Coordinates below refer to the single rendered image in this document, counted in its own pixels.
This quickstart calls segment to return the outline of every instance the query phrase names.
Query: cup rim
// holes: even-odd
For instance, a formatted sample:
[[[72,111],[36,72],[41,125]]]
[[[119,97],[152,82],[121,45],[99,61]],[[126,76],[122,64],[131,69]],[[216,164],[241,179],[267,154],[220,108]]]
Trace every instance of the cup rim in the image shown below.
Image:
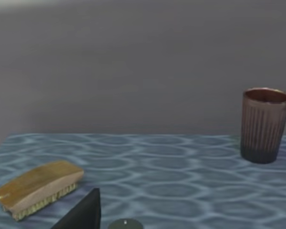
[[[246,99],[249,99],[249,100],[252,100],[252,101],[255,101],[255,102],[259,102],[259,103],[262,103],[262,104],[286,104],[286,100],[283,101],[283,102],[263,102],[263,101],[259,101],[257,99],[252,99],[246,93],[249,92],[249,91],[254,91],[254,90],[272,91],[272,92],[276,92],[276,93],[280,93],[280,94],[286,95],[286,92],[278,90],[278,89],[274,89],[274,88],[269,88],[269,87],[252,87],[252,88],[249,88],[249,89],[245,90],[243,92],[243,96]]]

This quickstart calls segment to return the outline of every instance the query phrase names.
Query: wall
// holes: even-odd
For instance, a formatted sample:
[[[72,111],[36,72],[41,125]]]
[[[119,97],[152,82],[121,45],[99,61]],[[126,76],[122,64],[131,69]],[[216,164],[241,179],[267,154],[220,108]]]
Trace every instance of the wall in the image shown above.
[[[286,1],[83,1],[0,13],[0,142],[15,132],[239,134],[286,90]]]

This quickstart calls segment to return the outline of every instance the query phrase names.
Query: blue patterned tablecloth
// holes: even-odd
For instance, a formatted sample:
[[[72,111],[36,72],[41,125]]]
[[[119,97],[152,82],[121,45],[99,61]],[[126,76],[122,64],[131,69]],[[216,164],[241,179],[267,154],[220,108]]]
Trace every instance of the blue patterned tablecloth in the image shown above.
[[[286,229],[286,136],[275,163],[256,165],[228,135],[12,135],[0,185],[58,159],[84,168],[80,188],[20,223],[0,207],[0,229],[49,229],[93,187],[102,229],[118,218],[146,229]]]

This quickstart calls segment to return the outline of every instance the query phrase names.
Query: plastic tumbler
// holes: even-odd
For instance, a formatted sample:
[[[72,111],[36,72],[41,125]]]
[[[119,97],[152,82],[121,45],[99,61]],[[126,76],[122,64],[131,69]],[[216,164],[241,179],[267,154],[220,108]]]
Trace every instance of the plastic tumbler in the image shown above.
[[[241,156],[250,162],[276,160],[286,124],[286,93],[251,88],[243,93]]]

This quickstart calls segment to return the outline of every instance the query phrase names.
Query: brush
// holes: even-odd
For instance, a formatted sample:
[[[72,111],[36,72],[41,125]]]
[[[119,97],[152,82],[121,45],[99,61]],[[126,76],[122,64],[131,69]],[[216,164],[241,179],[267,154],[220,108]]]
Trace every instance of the brush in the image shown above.
[[[74,191],[83,174],[65,160],[47,163],[1,186],[0,204],[20,221]]]

